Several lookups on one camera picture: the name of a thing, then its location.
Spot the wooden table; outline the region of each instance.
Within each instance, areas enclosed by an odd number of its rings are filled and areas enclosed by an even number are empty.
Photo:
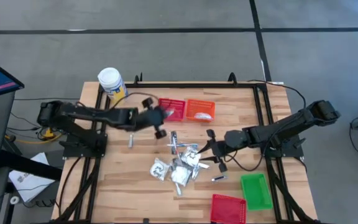
[[[81,102],[94,107],[98,90],[98,82],[86,82],[81,94]],[[179,142],[198,143],[199,147],[209,139],[207,129],[213,129],[216,139],[221,140],[226,131],[258,125],[255,109],[254,94],[248,88],[129,88],[129,92],[140,91],[151,93],[162,98],[184,100],[196,98],[216,102],[216,119],[212,123],[166,122],[163,128],[169,133],[176,131]],[[291,114],[285,89],[279,86],[268,86],[270,104],[274,120],[277,121]],[[138,106],[145,96],[133,95],[121,106]],[[262,95],[262,109],[265,113]],[[90,128],[89,121],[76,121],[84,128]],[[129,133],[108,127],[108,147],[106,155],[101,160],[98,188],[94,203],[92,222],[140,223],[143,218],[150,222],[188,222],[209,223],[212,194],[223,194],[242,198],[240,176],[248,172],[240,169],[234,162],[228,162],[229,178],[218,183],[212,183],[211,178],[217,176],[219,169],[212,164],[208,170],[201,170],[195,182],[191,181],[182,188],[183,196],[177,197],[175,185],[170,181],[160,181],[149,173],[154,159],[169,162],[172,159],[170,148],[166,146],[169,138],[155,140],[154,129],[148,128],[134,135],[134,147],[128,149]],[[260,158],[260,149],[240,150],[236,159],[246,167],[253,167]],[[76,159],[65,161],[62,179],[60,181],[57,200],[60,196],[63,181],[69,168]],[[78,193],[78,186],[83,169],[83,161],[73,169],[63,196],[64,210]],[[293,158],[283,158],[288,189],[300,207],[311,218],[317,218],[313,199],[308,184],[305,168]],[[267,171],[263,160],[254,172]],[[88,194],[85,195],[81,218],[85,218],[88,205]],[[278,190],[280,208],[283,218],[286,218],[283,199]],[[52,218],[58,217],[57,207],[53,210]],[[247,223],[275,223],[273,209],[258,212],[247,212]]]

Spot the red basket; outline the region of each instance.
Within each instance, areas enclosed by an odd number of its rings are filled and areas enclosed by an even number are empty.
[[[173,114],[167,117],[166,121],[181,121],[185,114],[186,102],[183,100],[171,100],[166,98],[160,98],[158,101],[159,105],[164,110],[173,110]]]
[[[214,194],[212,196],[211,222],[245,224],[246,205],[247,202],[244,199]]]
[[[211,115],[212,120],[195,118],[196,113]],[[203,100],[187,100],[186,118],[193,121],[211,122],[215,119],[215,102]]]

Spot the black cable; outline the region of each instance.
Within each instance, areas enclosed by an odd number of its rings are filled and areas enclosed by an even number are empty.
[[[46,127],[42,127],[41,130],[37,133],[37,138],[41,141],[45,141],[45,136],[42,134],[42,132],[46,129]]]
[[[269,85],[274,85],[274,86],[281,86],[281,87],[287,88],[289,90],[295,91],[303,100],[303,109],[306,108],[306,99],[298,90],[296,90],[296,89],[294,89],[292,87],[286,86],[286,85],[274,84],[274,83],[266,82],[266,81],[263,81],[263,80],[249,80],[248,82],[253,82],[253,81],[255,81],[255,82],[263,82],[263,83],[266,83],[266,84],[269,84]]]
[[[306,166],[306,164],[301,160],[301,158],[299,157],[294,157],[296,160],[298,160],[300,163],[302,163],[302,165],[305,167],[306,173],[308,172],[308,167]]]
[[[74,169],[74,166],[77,164],[78,161],[80,161],[81,157],[77,158],[77,160],[73,163],[73,165],[70,167],[70,170],[68,171],[67,173],[67,176],[66,176],[66,179],[63,183],[63,187],[62,187],[62,191],[60,192],[60,198],[59,198],[59,217],[62,215],[62,210],[60,209],[63,205],[62,205],[62,200],[63,200],[63,193],[65,191],[65,187],[66,187],[66,184],[67,184],[67,180],[68,180],[68,177],[70,176],[71,172],[73,171]]]
[[[254,168],[247,169],[247,168],[243,167],[242,165],[240,165],[240,163],[237,161],[237,159],[235,159],[233,156],[231,156],[229,154],[227,154],[227,156],[229,156],[241,169],[243,169],[245,171],[248,171],[248,172],[251,172],[251,171],[254,171],[254,170],[258,169],[260,163],[262,162],[262,159],[259,159],[258,164]]]
[[[358,119],[358,117],[354,118],[349,125],[349,138],[351,139],[352,146],[353,146],[354,150],[356,150],[356,152],[358,152],[358,149],[354,145],[354,142],[352,139],[352,125],[353,125],[353,122],[355,122],[357,119]]]
[[[123,99],[126,99],[126,98],[128,98],[128,97],[130,97],[130,96],[132,96],[132,95],[145,95],[145,96],[151,96],[151,97],[154,97],[156,100],[157,100],[157,103],[158,103],[158,101],[159,101],[159,98],[158,97],[156,97],[155,95],[153,95],[153,94],[150,94],[150,93],[137,93],[137,92],[135,92],[135,93],[130,93],[130,94],[128,94],[128,95],[126,95],[126,96],[124,96],[124,97],[122,97],[121,99],[119,99],[118,101],[117,101],[117,103],[116,104],[114,104],[113,106],[112,106],[112,108],[111,109],[113,109],[113,108],[115,108]]]
[[[34,126],[37,127],[37,128],[39,127],[39,125],[36,125],[36,124],[34,124],[34,123],[31,123],[29,120],[27,120],[27,119],[25,119],[25,118],[21,118],[21,117],[19,117],[19,116],[16,116],[16,115],[15,115],[14,113],[12,113],[12,112],[11,112],[11,115],[12,115],[13,117],[17,118],[17,119],[22,119],[22,120],[28,122],[29,124],[34,125]]]
[[[40,129],[41,127],[34,127],[34,128],[30,128],[30,129],[17,129],[17,128],[10,128],[10,127],[7,127],[7,129],[10,129],[10,130],[15,130],[15,131],[36,131],[38,129]]]
[[[223,157],[223,160],[224,160],[225,162],[230,162],[230,161],[232,161],[232,160],[235,158],[236,155],[237,155],[237,150],[236,150],[236,152],[234,153],[234,155],[232,156],[231,159],[226,160],[226,156],[224,156],[224,157]]]
[[[16,133],[16,132],[14,132],[14,131],[12,131],[12,130],[10,130],[10,129],[6,129],[6,131],[9,131],[9,132],[11,132],[11,133],[13,133],[13,134],[15,134],[15,135],[17,135],[17,136],[22,136],[22,137],[25,137],[25,138],[37,139],[36,137],[26,136],[26,135],[24,135],[24,134]]]
[[[42,184],[42,185],[36,186],[36,187],[34,187],[34,188],[31,188],[31,189],[20,189],[20,190],[16,190],[16,192],[19,192],[19,191],[22,191],[22,190],[34,190],[34,189],[37,189],[37,188],[39,188],[39,187],[49,186],[49,185],[50,185],[50,184]],[[3,197],[3,196],[5,196],[6,194],[9,194],[9,193],[3,193],[3,194],[0,196],[0,198]]]
[[[29,98],[29,99],[14,99],[14,100],[79,100],[79,98],[59,98],[59,97],[49,97],[49,98]]]

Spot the green basket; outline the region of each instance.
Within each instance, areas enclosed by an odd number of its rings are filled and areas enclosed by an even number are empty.
[[[247,200],[248,211],[273,208],[272,197],[266,184],[265,174],[247,174],[241,176],[241,187]]]

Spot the metal bolt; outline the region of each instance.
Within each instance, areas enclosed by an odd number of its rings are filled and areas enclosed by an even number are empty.
[[[129,135],[129,143],[128,143],[128,148],[132,149],[132,147],[134,147],[134,133]]]

